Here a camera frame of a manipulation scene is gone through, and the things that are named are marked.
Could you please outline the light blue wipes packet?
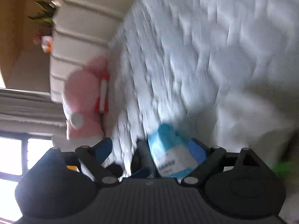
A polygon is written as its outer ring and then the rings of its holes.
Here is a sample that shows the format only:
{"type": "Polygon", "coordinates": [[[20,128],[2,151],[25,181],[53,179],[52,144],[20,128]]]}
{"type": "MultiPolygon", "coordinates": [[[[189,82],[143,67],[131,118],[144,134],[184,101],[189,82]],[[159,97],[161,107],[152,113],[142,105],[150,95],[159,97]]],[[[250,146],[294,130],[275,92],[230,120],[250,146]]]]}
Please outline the light blue wipes packet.
{"type": "Polygon", "coordinates": [[[150,153],[161,177],[181,180],[199,166],[189,153],[189,140],[168,124],[149,136],[150,153]]]}

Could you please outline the white quilted mattress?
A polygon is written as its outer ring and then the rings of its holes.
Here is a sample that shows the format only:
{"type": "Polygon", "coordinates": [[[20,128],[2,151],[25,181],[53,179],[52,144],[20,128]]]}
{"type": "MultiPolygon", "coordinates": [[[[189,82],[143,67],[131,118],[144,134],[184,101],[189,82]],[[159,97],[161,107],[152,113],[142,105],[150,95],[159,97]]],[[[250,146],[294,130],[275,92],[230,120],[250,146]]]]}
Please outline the white quilted mattress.
{"type": "Polygon", "coordinates": [[[111,44],[109,162],[168,123],[275,166],[298,129],[298,0],[136,0],[111,44]]]}

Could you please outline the green potted plant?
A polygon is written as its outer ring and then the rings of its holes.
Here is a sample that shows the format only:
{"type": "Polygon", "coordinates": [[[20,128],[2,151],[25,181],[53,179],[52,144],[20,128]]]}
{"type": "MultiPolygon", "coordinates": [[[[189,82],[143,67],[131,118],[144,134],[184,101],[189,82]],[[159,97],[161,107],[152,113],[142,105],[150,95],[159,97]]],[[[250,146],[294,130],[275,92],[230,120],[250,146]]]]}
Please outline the green potted plant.
{"type": "Polygon", "coordinates": [[[38,45],[41,44],[42,37],[52,35],[54,26],[53,18],[57,6],[52,1],[46,2],[44,0],[35,0],[34,3],[40,7],[41,11],[36,12],[35,15],[28,16],[28,18],[38,25],[38,32],[33,37],[33,43],[38,45]]]}

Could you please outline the beige padded headboard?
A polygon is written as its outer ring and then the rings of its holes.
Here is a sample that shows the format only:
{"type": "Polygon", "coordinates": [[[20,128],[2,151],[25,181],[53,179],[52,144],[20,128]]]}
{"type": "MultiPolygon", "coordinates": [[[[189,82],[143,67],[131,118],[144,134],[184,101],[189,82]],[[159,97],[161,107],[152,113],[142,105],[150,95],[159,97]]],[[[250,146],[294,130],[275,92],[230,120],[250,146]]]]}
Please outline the beige padded headboard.
{"type": "Polygon", "coordinates": [[[54,16],[50,56],[50,92],[53,102],[62,102],[69,74],[89,60],[107,54],[134,0],[61,0],[54,16]]]}

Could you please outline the orange white small box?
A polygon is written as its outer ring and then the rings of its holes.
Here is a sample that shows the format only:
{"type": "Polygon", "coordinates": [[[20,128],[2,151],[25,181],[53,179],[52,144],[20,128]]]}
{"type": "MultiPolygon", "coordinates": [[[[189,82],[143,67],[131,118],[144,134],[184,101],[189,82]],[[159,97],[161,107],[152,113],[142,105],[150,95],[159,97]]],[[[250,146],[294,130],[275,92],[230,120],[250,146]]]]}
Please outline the orange white small box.
{"type": "Polygon", "coordinates": [[[45,54],[52,51],[53,38],[52,36],[43,36],[41,38],[41,48],[45,54]]]}

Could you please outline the beige window curtain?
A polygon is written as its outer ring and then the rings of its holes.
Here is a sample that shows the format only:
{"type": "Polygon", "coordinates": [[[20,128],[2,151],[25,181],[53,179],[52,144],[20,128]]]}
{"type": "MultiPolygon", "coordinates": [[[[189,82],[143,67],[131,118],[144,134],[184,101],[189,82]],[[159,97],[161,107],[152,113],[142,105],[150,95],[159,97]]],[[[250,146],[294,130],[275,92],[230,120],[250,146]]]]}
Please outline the beige window curtain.
{"type": "Polygon", "coordinates": [[[66,118],[48,94],[2,88],[1,130],[65,136],[66,118]]]}

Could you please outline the pink plush toy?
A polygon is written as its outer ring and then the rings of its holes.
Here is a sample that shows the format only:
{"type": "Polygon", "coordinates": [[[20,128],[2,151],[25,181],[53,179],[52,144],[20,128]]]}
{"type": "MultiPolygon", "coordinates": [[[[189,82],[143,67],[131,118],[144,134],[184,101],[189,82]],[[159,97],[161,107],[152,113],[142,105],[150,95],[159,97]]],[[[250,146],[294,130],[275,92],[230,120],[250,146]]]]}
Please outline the pink plush toy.
{"type": "Polygon", "coordinates": [[[62,93],[67,139],[93,146],[103,140],[102,114],[108,112],[107,59],[99,56],[67,77],[62,93]]]}

